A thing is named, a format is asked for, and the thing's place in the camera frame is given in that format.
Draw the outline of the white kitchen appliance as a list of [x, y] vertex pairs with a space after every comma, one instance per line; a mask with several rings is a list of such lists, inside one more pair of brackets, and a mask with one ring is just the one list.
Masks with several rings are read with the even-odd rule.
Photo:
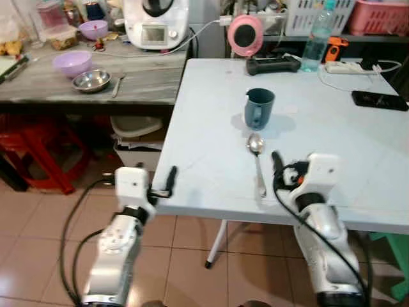
[[122, 0], [125, 30], [138, 49], [174, 49], [186, 37], [189, 0]]

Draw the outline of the black smartphone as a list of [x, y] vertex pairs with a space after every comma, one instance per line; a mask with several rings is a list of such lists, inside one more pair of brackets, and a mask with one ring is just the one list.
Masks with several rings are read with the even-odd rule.
[[406, 100], [398, 95], [371, 93], [371, 91], [351, 91], [351, 99], [356, 106], [383, 110], [408, 111]]

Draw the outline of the white plastic bin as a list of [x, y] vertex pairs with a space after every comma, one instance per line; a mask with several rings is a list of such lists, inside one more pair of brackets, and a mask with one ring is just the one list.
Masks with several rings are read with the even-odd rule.
[[152, 116], [114, 115], [110, 121], [114, 151], [123, 164], [155, 172], [167, 134], [163, 120]]

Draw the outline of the small purple plastic bowl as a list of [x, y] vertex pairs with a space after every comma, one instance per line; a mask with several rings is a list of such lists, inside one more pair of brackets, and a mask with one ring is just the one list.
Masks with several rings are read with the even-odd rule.
[[108, 22], [106, 20], [90, 20], [79, 24], [78, 30], [85, 38], [96, 41], [99, 38], [105, 38], [109, 32]]

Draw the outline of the white plastic basket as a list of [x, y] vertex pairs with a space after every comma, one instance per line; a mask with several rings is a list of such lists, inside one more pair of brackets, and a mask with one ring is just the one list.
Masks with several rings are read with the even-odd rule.
[[[356, 0], [336, 0], [331, 35], [341, 35], [351, 17]], [[286, 0], [287, 20], [284, 35], [289, 37], [309, 36], [313, 23], [323, 11], [324, 0]]]

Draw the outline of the black game controller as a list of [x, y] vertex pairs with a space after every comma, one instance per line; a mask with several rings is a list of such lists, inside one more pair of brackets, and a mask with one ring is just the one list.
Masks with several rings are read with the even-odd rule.
[[301, 67], [301, 62], [292, 56], [265, 59], [249, 58], [246, 61], [245, 67], [249, 75], [275, 72], [298, 72]]

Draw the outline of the pink plastic basket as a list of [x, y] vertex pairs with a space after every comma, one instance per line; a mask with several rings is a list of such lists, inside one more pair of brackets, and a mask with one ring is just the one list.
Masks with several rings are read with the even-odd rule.
[[357, 0], [348, 30], [351, 35], [409, 35], [409, 4]]

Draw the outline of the clear plastic water bottle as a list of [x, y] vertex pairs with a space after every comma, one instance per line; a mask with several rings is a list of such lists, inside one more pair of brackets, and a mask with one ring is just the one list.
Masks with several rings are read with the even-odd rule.
[[305, 45], [304, 55], [301, 56], [300, 71], [316, 72], [319, 69], [334, 27], [336, 2], [336, 0], [324, 0], [323, 10], [316, 16], [309, 41]]

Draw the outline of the blue-grey plastic mug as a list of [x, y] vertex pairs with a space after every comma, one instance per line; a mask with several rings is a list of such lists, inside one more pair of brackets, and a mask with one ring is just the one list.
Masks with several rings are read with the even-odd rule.
[[262, 130], [274, 106], [275, 94], [264, 88], [251, 88], [246, 91], [247, 102], [243, 109], [243, 122], [254, 131]]

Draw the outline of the orange black hand tool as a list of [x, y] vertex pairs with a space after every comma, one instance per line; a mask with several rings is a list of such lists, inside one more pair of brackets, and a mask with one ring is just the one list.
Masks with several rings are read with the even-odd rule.
[[329, 49], [325, 54], [324, 62], [337, 61], [340, 56], [340, 52], [345, 49], [345, 47], [350, 46], [350, 42], [342, 37], [330, 37], [328, 41]]

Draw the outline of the red plastic stool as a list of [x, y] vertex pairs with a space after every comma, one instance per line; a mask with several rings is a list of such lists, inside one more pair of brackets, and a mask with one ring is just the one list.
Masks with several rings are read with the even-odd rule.
[[[68, 170], [50, 152], [64, 145], [76, 146], [81, 152], [79, 160]], [[75, 191], [72, 181], [81, 177], [95, 158], [65, 120], [23, 114], [0, 114], [0, 155], [8, 158], [30, 187], [65, 195]]]

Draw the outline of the green plastic stool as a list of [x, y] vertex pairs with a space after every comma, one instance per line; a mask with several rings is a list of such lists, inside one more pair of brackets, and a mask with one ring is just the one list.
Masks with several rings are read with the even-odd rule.
[[391, 288], [392, 297], [404, 301], [409, 293], [409, 235], [396, 233], [370, 233], [371, 240], [385, 238], [389, 243], [404, 280]]

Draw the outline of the large purple plastic bowl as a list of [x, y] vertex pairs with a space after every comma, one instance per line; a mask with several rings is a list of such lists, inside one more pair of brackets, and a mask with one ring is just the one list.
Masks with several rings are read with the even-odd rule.
[[88, 51], [68, 51], [56, 56], [52, 60], [52, 67], [67, 76], [68, 79], [73, 79], [91, 70], [92, 58], [93, 55]]

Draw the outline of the pink round gadget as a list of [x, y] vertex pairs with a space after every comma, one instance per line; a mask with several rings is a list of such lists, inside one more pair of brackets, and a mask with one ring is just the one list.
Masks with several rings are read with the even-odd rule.
[[229, 24], [227, 31], [231, 52], [243, 58], [251, 58], [263, 46], [263, 23], [252, 15], [240, 15]]

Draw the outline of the white power strip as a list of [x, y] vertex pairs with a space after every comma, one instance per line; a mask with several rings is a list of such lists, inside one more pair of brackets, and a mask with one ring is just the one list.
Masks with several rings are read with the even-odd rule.
[[324, 65], [328, 74], [380, 74], [382, 70], [378, 65], [366, 70], [357, 62], [330, 61]]

